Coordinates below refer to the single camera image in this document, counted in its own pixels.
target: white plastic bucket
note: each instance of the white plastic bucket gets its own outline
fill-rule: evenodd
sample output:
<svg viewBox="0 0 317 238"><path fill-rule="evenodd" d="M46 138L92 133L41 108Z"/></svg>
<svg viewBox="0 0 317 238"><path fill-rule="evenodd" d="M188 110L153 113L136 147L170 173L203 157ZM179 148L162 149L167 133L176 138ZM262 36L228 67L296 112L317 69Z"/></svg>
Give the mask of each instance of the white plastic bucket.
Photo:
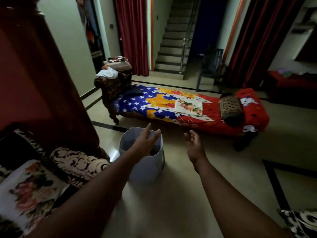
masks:
<svg viewBox="0 0 317 238"><path fill-rule="evenodd" d="M134 141L143 130L144 128L132 127L122 135L119 147L120 155L124 154L134 144ZM155 131L151 130L150 137L154 134ZM154 155L143 157L133 167L129 177L130 181L136 181L142 184L150 184L156 180L163 169L165 162L162 135L154 144L151 153L154 153Z"/></svg>

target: plastic chair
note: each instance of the plastic chair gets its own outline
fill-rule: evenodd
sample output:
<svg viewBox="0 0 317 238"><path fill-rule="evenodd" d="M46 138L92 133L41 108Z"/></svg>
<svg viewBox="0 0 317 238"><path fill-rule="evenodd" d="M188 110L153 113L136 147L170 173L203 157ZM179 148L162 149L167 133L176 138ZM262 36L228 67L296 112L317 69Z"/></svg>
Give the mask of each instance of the plastic chair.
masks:
<svg viewBox="0 0 317 238"><path fill-rule="evenodd" d="M222 63L222 55L224 50L217 48L208 54L205 54L202 60L202 68L197 80L196 92L199 91L201 77L214 78L216 83L224 77L226 65ZM223 82L221 82L219 91L221 92Z"/></svg>

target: left hand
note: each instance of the left hand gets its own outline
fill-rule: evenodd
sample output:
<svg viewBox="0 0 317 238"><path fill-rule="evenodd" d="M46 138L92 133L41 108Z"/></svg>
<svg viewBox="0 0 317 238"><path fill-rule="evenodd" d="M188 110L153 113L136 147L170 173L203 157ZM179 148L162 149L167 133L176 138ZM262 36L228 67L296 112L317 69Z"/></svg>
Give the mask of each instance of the left hand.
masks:
<svg viewBox="0 0 317 238"><path fill-rule="evenodd" d="M137 157L136 162L139 162L144 156L148 156L150 151L152 150L155 142L161 136L161 130L158 129L156 133L149 138L151 133L151 123L140 133L137 139L134 141L134 144L129 149L129 151L133 152Z"/></svg>

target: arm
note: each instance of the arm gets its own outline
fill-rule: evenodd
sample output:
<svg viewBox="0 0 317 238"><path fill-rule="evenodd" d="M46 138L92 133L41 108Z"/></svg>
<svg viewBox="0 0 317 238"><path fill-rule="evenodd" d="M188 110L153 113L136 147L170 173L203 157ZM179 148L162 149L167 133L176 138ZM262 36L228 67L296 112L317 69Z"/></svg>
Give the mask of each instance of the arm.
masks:
<svg viewBox="0 0 317 238"><path fill-rule="evenodd" d="M133 146L69 198L27 237L100 237L121 197L133 166L146 156L161 135L150 135L151 124Z"/></svg>
<svg viewBox="0 0 317 238"><path fill-rule="evenodd" d="M288 237L271 218L237 191L206 157L199 135L184 134L187 153L199 174L224 238Z"/></svg>

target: staircase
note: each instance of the staircase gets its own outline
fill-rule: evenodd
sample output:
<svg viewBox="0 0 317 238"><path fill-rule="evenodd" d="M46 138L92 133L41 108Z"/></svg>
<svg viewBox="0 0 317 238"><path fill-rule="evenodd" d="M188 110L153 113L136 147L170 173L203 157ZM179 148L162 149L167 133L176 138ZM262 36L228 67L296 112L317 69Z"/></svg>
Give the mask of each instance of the staircase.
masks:
<svg viewBox="0 0 317 238"><path fill-rule="evenodd" d="M155 71L170 75L161 76L183 79L195 31L199 3L200 0L174 1L155 62Z"/></svg>

